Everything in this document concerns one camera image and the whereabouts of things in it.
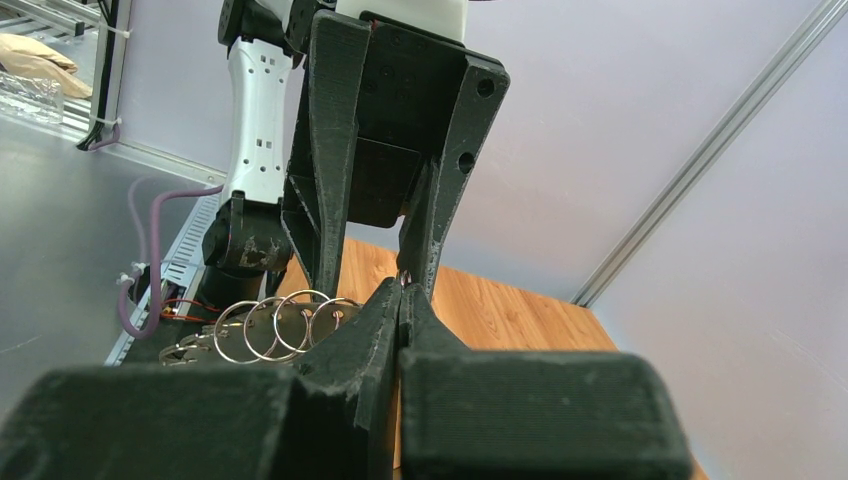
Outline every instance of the plastic bag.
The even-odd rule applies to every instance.
[[[39,123],[62,123],[65,96],[56,80],[0,71],[0,112]]]

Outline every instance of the zip tie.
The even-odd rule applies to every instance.
[[[135,279],[131,276],[127,275],[124,272],[121,272],[121,276],[118,278],[118,281],[115,282],[116,285],[123,285],[124,282],[130,282],[130,285],[135,283]]]
[[[114,126],[115,124],[120,125],[120,124],[123,124],[123,123],[124,123],[124,121],[121,119],[121,117],[118,117],[118,118],[116,118],[115,120],[104,120],[104,119],[102,119],[102,118],[97,118],[97,117],[96,117],[96,116],[94,116],[94,115],[90,115],[88,118],[90,118],[90,119],[94,120],[95,122],[100,122],[100,123],[102,123],[102,124],[104,124],[104,125],[106,125],[106,126],[109,126],[109,127],[112,127],[112,126]]]
[[[100,28],[105,28],[110,32],[114,32],[116,35],[120,35],[124,38],[130,38],[130,34],[132,33],[132,28],[129,30],[118,30],[117,28],[110,27],[108,24],[100,22]]]

